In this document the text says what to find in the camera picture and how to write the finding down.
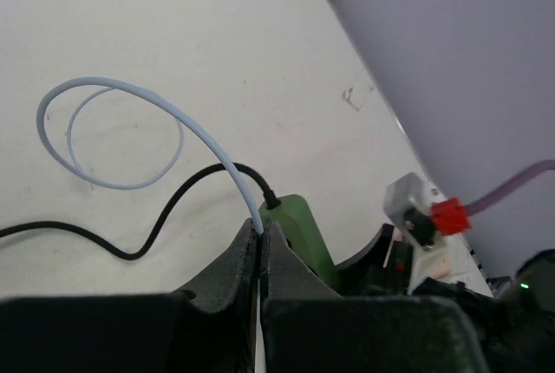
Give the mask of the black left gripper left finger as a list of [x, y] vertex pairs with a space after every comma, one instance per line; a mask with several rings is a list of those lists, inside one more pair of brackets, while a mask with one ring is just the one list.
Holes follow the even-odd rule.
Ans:
[[259, 240], [249, 220], [175, 291], [8, 298], [3, 372], [252, 372]]

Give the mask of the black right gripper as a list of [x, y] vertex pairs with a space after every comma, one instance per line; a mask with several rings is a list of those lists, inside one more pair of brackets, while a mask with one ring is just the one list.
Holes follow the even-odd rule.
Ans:
[[[336, 265], [344, 296], [408, 295], [413, 247], [384, 224], [361, 251]], [[492, 372], [554, 370], [554, 251], [529, 258], [513, 277], [490, 278], [488, 293], [471, 289], [469, 275], [433, 279], [416, 296], [446, 298], [468, 316]]]

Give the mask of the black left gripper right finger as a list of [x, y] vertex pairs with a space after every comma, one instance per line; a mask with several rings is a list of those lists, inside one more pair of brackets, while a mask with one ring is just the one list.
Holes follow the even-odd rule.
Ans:
[[270, 222], [262, 245], [262, 332], [269, 372], [487, 372], [462, 309], [437, 297], [343, 297]]

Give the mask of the pink charger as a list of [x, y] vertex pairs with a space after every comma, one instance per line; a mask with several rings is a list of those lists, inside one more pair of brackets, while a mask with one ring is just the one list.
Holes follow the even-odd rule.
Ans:
[[444, 257], [437, 262], [432, 270], [430, 277], [433, 279], [447, 278], [451, 275], [452, 264], [449, 257]]

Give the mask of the green power strip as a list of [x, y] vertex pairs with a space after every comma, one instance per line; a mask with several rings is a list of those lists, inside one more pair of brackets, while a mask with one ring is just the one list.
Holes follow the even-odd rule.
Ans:
[[340, 288], [340, 278], [306, 199], [298, 194], [264, 195], [259, 212], [265, 222], [277, 221], [289, 248], [331, 289]]

